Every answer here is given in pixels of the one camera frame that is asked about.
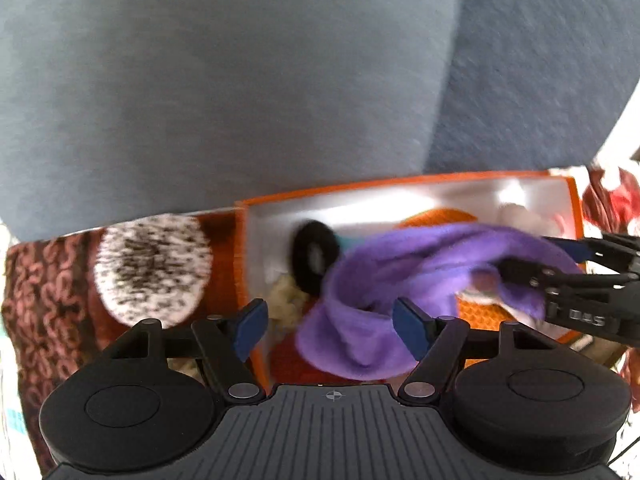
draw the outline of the beige crumpled object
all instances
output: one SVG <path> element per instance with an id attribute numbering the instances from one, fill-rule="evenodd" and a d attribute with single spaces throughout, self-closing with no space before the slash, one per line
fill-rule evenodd
<path id="1" fill-rule="evenodd" d="M 271 287 L 266 298 L 269 306 L 269 319 L 284 330 L 295 329 L 302 320 L 308 297 L 308 294 L 297 288 L 291 275 L 281 275 Z"/>
<path id="2" fill-rule="evenodd" d="M 529 211 L 519 204 L 502 204 L 498 209 L 496 223 L 513 227 L 534 236 L 562 236 L 564 229 L 558 218 L 546 218 Z"/>

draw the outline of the black circular pad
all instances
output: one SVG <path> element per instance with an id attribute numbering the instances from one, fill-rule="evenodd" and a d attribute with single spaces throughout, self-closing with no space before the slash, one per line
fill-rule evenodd
<path id="1" fill-rule="evenodd" d="M 117 473 L 178 458 L 213 419 L 207 389 L 165 360 L 101 359 L 53 391 L 40 410 L 40 429 L 57 462 Z"/>
<path id="2" fill-rule="evenodd" d="M 530 400 L 555 402 L 568 400 L 580 395 L 584 383 L 574 374 L 561 370 L 522 370 L 509 377 L 512 392 Z"/>
<path id="3" fill-rule="evenodd" d="M 304 224 L 291 245 L 291 273 L 296 285 L 307 294 L 320 296 L 322 279 L 339 256 L 340 244 L 330 227 L 315 220 Z"/>
<path id="4" fill-rule="evenodd" d="M 513 458 L 532 471 L 561 472 L 604 449 L 628 414 L 625 381 L 551 340 L 548 349 L 510 345 L 508 329 L 500 329 L 498 356 L 456 377 L 452 408 L 460 435 L 492 460 Z M 515 330 L 514 340 L 520 335 Z"/>
<path id="5" fill-rule="evenodd" d="M 110 386 L 94 393 L 84 410 L 92 421 L 107 428 L 130 428 L 156 414 L 160 397 L 144 386 Z"/>

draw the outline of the purple towel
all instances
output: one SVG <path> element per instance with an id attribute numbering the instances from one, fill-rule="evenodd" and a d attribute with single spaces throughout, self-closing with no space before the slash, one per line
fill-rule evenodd
<path id="1" fill-rule="evenodd" d="M 320 370 L 370 381 L 404 374 L 415 360 L 396 334 L 391 312 L 402 296 L 430 316 L 455 316 L 455 294 L 492 262 L 512 256 L 581 272 L 552 243 L 516 229 L 456 223 L 391 231 L 368 238 L 338 259 L 322 284 L 322 297 L 296 334 L 300 355 Z M 544 301 L 532 288 L 501 283 L 502 300 L 538 319 Z"/>

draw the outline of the blue-gray fabric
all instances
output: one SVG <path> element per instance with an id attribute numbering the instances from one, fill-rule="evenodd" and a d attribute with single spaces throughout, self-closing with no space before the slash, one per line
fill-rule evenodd
<path id="1" fill-rule="evenodd" d="M 638 81 L 637 8 L 0 0 L 0 218 L 31 240 L 425 164 L 584 163 Z"/>
<path id="2" fill-rule="evenodd" d="M 463 0 L 428 172 L 588 164 L 638 84 L 638 8 Z"/>

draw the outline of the black ring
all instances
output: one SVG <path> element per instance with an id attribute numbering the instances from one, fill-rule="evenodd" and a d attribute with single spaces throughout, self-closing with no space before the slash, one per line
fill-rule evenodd
<path id="1" fill-rule="evenodd" d="M 309 261 L 312 245 L 320 249 L 323 272 L 318 274 Z M 312 296 L 320 296 L 322 279 L 340 256 L 340 244 L 334 231 L 316 220 L 304 224 L 294 235 L 291 245 L 291 273 L 300 290 Z"/>

